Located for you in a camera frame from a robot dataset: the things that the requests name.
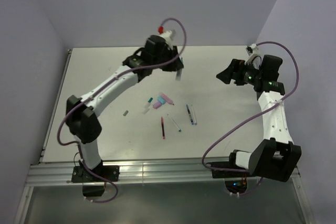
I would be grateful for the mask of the light blue highlighter cap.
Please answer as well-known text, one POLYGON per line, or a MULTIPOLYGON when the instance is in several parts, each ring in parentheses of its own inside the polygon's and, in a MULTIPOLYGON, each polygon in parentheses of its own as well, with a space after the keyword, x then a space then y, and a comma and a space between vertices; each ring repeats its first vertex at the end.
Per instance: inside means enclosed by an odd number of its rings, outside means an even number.
POLYGON ((162 98, 162 97, 158 97, 157 100, 164 105, 166 103, 166 101, 162 98))

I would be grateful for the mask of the pink highlighter pen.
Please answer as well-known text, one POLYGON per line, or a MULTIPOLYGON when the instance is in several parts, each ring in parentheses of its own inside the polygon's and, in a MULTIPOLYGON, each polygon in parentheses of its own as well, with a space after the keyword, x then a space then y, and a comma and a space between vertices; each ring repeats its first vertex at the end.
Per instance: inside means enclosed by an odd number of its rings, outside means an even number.
POLYGON ((168 104, 170 104, 170 105, 174 105, 173 100, 172 100, 171 98, 169 98, 166 94, 160 92, 160 93, 159 93, 159 96, 160 96, 163 100, 165 100, 166 103, 168 103, 168 104))

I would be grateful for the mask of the purple highlighter cap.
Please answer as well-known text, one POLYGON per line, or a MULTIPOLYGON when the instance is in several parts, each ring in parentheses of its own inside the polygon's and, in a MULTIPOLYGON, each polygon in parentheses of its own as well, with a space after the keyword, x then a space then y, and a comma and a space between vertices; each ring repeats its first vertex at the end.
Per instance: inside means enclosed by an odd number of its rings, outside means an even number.
POLYGON ((156 103, 153 104, 153 108, 158 109, 161 105, 162 103, 160 101, 157 101, 156 103))

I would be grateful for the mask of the white teal marker pen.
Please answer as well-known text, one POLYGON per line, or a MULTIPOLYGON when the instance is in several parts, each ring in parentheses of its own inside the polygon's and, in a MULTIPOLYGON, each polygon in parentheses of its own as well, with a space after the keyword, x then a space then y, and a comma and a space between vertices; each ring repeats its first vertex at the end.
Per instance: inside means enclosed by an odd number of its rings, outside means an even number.
POLYGON ((175 127, 177 128, 178 132, 181 132, 181 128, 179 127, 179 125, 176 123, 176 121, 169 115, 167 114, 168 118, 172 121, 172 123, 175 125, 175 127))

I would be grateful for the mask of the light blue highlighter pen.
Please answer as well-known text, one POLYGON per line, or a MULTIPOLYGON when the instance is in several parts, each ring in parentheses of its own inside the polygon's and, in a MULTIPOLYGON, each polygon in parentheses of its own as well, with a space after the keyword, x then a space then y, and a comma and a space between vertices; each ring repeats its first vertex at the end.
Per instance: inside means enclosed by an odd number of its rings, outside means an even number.
POLYGON ((176 81, 180 81, 180 80, 181 80, 182 71, 183 71, 183 69, 179 69, 179 70, 176 72, 176 76, 175 76, 175 80, 176 80, 176 81))

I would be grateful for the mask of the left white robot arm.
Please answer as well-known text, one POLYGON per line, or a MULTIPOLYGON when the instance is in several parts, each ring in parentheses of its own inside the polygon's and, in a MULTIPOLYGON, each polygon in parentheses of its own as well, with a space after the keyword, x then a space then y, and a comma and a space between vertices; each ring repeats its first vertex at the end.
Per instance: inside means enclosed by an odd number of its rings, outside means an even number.
POLYGON ((91 182, 102 176, 102 159, 97 139, 102 131, 100 114, 128 88, 152 74, 153 70, 177 72, 184 65, 173 45, 174 30, 150 36, 144 45, 127 57, 110 79, 81 97, 70 96, 66 102, 64 123, 79 144, 83 175, 91 182))

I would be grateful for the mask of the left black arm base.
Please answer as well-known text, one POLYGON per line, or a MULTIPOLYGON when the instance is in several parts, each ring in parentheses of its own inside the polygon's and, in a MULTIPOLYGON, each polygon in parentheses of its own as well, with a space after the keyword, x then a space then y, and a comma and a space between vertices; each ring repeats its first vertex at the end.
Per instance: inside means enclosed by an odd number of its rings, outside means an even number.
POLYGON ((87 170, 82 164, 75 166, 72 171, 71 182, 82 184, 82 194, 86 198, 98 198, 103 195, 109 182, 119 180, 120 166, 100 166, 94 170, 87 170))

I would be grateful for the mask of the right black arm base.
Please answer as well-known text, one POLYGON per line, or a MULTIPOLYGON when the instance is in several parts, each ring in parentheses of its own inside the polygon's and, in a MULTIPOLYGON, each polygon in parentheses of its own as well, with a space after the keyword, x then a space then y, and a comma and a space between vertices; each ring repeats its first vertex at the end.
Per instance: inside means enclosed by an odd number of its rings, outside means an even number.
POLYGON ((247 178, 250 176, 247 172, 240 172, 244 170, 239 167, 231 167, 229 162, 210 162, 213 179, 223 179, 225 189, 228 194, 239 198, 246 193, 248 188, 247 178))

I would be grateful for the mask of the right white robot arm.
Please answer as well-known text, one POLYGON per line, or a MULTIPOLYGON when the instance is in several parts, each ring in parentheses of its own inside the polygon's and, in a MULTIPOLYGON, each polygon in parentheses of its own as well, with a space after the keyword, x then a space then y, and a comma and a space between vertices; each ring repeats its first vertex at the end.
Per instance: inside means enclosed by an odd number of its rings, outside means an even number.
POLYGON ((301 147, 293 143, 285 115, 284 84, 278 82, 282 59, 264 55, 255 68, 252 63, 233 59, 229 66, 217 74, 225 84, 251 84, 263 113, 263 140, 252 152, 234 150, 229 155, 228 173, 234 177, 247 170, 253 176, 286 182, 301 157, 301 147))

